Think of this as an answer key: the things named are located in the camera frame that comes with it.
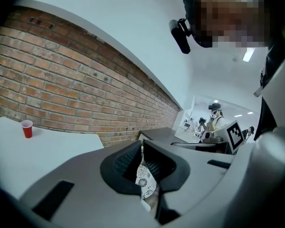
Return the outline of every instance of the red plastic cup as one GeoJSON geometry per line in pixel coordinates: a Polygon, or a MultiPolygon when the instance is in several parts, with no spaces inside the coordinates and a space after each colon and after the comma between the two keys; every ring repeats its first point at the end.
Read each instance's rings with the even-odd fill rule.
{"type": "Polygon", "coordinates": [[[24,136],[29,139],[32,137],[33,133],[32,133],[32,126],[33,123],[30,120],[25,120],[23,122],[21,122],[21,126],[24,132],[24,136]]]}

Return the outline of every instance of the white doily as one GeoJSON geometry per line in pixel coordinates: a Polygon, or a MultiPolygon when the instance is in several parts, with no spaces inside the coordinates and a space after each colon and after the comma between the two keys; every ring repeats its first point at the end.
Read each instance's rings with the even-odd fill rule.
{"type": "Polygon", "coordinates": [[[142,199],[146,199],[156,189],[156,181],[148,168],[143,165],[139,165],[137,168],[135,183],[142,188],[142,199]]]}

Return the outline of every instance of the white table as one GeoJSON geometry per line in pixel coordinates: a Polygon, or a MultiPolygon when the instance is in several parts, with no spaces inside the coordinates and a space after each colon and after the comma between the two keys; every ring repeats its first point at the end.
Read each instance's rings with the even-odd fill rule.
{"type": "Polygon", "coordinates": [[[180,126],[176,129],[174,136],[187,143],[198,143],[200,141],[200,137],[196,136],[195,130],[189,130],[180,126]]]}
{"type": "Polygon", "coordinates": [[[0,187],[19,199],[34,182],[74,156],[102,149],[97,134],[33,127],[26,139],[21,124],[0,118],[0,187]]]}

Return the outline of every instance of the ceiling light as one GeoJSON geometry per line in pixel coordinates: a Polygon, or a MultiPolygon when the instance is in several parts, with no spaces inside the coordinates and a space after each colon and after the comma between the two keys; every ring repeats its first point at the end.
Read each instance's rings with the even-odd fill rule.
{"type": "Polygon", "coordinates": [[[255,48],[254,47],[248,47],[247,48],[247,51],[246,51],[246,53],[245,53],[245,55],[244,55],[244,57],[243,57],[243,61],[245,61],[245,62],[249,62],[249,60],[251,59],[251,56],[252,56],[252,54],[253,54],[253,52],[255,51],[255,48]]]}

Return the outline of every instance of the black camera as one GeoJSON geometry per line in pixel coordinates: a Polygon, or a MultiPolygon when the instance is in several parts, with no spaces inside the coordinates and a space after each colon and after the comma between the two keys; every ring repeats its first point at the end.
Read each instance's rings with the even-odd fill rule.
{"type": "Polygon", "coordinates": [[[188,30],[185,21],[186,19],[179,19],[178,21],[173,19],[169,22],[169,27],[182,53],[188,54],[191,48],[186,37],[189,37],[191,32],[188,30]]]}
{"type": "Polygon", "coordinates": [[[199,119],[199,124],[204,124],[205,122],[206,122],[206,119],[204,119],[202,117],[199,119]]]}

